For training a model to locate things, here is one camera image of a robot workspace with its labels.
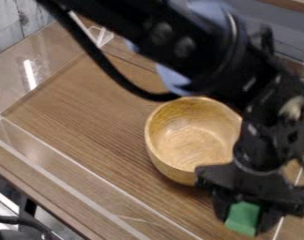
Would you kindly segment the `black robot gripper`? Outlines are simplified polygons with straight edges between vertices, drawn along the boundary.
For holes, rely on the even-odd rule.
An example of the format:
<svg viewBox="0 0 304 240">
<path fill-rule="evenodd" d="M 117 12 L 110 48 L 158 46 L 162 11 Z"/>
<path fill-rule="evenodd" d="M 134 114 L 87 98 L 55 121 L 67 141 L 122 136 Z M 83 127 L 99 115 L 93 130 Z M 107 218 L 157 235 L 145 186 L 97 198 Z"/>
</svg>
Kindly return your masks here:
<svg viewBox="0 0 304 240">
<path fill-rule="evenodd" d="M 236 162 L 198 166 L 196 185 L 213 197 L 216 217 L 225 221 L 233 203 L 262 207 L 257 232 L 266 233 L 284 215 L 304 217 L 304 187 L 296 187 L 280 171 L 249 171 Z"/>
</svg>

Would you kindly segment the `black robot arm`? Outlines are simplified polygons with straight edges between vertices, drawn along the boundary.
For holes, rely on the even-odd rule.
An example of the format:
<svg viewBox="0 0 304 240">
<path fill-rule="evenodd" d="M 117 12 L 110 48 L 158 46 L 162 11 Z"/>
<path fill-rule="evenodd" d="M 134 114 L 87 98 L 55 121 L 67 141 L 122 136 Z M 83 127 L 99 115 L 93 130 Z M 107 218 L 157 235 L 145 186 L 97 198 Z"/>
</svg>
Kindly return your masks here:
<svg viewBox="0 0 304 240">
<path fill-rule="evenodd" d="M 265 29 L 254 44 L 222 0 L 35 1 L 131 94 L 155 102 L 204 95 L 241 113 L 232 162 L 196 170 L 196 184 L 210 193 L 225 225 L 257 235 L 282 217 L 304 217 L 304 184 L 293 184 L 281 172 L 290 161 L 304 172 L 304 82 L 274 58 L 273 31 Z M 155 94 L 127 79 L 73 13 L 109 28 L 155 62 L 166 92 Z"/>
</svg>

